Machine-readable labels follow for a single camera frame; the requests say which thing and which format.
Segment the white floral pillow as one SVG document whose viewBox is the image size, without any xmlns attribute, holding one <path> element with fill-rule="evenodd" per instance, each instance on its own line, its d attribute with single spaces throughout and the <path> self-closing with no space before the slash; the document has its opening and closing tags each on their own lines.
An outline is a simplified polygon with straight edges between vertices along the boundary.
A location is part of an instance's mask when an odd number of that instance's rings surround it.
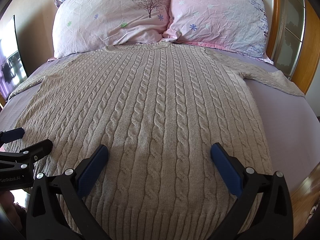
<svg viewBox="0 0 320 240">
<path fill-rule="evenodd" d="M 62 0 L 53 24 L 54 57 L 156 43 L 167 30 L 169 5 L 170 0 Z"/>
</svg>

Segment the dark framed window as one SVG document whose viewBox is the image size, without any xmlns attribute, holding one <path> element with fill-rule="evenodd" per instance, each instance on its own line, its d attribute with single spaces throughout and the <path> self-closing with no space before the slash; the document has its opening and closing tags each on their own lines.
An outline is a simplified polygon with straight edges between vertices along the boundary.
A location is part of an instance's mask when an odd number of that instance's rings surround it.
<svg viewBox="0 0 320 240">
<path fill-rule="evenodd" d="M 1 27 L 1 96 L 7 100 L 13 90 L 27 79 L 16 35 L 15 16 Z"/>
</svg>

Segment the wooden headboard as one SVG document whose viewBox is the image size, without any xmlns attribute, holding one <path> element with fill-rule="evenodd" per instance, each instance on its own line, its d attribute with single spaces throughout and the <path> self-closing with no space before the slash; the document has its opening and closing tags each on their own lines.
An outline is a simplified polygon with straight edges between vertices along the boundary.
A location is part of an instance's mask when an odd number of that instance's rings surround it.
<svg viewBox="0 0 320 240">
<path fill-rule="evenodd" d="M 306 94 L 319 64 L 319 17 L 308 0 L 273 0 L 266 53 Z"/>
</svg>

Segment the pink floral pillow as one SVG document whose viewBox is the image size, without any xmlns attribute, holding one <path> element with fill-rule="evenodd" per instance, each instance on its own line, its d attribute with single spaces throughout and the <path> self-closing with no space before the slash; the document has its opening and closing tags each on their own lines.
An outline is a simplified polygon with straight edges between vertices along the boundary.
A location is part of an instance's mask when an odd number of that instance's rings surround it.
<svg viewBox="0 0 320 240">
<path fill-rule="evenodd" d="M 263 0 L 170 0 L 169 17 L 167 41 L 270 61 Z"/>
</svg>

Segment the lilac bed sheet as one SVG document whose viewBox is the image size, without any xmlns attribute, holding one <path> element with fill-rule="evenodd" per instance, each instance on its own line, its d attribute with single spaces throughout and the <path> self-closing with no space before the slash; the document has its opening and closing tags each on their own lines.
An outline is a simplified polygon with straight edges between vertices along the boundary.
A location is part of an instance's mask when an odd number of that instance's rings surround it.
<svg viewBox="0 0 320 240">
<path fill-rule="evenodd" d="M 240 61 L 255 64 L 267 72 L 276 68 L 264 61 L 213 49 Z M 303 96 L 286 94 L 254 80 L 245 79 L 263 121 L 272 167 L 283 172 L 291 192 L 319 163 L 319 121 Z M 1 131 L 11 130 L 41 84 L 10 99 L 1 110 Z"/>
</svg>

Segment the beige cable knit sweater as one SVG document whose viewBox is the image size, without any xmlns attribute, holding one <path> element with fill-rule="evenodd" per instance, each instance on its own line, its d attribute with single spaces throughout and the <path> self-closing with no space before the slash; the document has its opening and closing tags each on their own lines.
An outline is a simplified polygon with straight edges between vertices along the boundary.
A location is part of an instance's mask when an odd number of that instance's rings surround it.
<svg viewBox="0 0 320 240">
<path fill-rule="evenodd" d="M 272 173 L 245 78 L 302 96 L 282 72 L 204 47 L 159 42 L 79 54 L 12 93 L 39 86 L 15 124 L 25 135 L 8 150 L 51 140 L 35 172 L 53 176 L 106 145 L 109 161 L 85 203 L 113 239 L 205 239 L 234 203 L 212 144 Z"/>
</svg>

